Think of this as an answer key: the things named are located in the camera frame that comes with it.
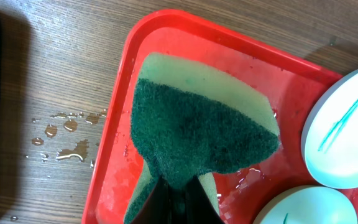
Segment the light blue plate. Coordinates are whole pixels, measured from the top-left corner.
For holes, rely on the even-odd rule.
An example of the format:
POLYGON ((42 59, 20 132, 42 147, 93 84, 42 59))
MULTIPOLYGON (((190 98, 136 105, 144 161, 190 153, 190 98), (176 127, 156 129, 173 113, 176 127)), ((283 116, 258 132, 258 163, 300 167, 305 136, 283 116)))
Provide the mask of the light blue plate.
POLYGON ((357 224, 351 201, 340 191, 302 185, 269 201, 256 216, 256 224, 357 224))
POLYGON ((313 106, 301 135, 301 153, 320 184, 358 187, 358 69, 337 81, 313 106))

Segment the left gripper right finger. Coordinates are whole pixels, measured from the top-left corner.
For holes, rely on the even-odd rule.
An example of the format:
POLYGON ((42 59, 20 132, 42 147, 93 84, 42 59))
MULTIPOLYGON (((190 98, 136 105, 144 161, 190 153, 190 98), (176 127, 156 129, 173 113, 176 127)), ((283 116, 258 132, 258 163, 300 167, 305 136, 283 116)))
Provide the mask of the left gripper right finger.
POLYGON ((186 222, 224 224, 219 216, 218 195, 213 174, 194 176, 187 183, 186 222))

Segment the green yellow sponge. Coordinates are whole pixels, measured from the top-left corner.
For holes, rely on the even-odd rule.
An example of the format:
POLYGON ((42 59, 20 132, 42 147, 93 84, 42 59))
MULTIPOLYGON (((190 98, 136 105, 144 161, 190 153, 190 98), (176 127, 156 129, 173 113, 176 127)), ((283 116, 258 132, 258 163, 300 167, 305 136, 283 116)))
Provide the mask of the green yellow sponge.
POLYGON ((186 184, 231 174, 269 158, 280 130, 268 98, 203 63, 152 53, 134 90, 131 139, 144 165, 124 215, 130 223, 162 177, 171 219, 183 221, 186 184))

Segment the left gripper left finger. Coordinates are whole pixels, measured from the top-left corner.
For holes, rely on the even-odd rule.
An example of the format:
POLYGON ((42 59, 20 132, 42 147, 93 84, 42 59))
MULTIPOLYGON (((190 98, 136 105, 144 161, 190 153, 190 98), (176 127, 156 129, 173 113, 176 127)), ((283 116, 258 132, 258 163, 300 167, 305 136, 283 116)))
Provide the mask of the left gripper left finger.
POLYGON ((167 224, 168 223, 168 185, 160 177, 149 194, 140 212, 131 224, 167 224))

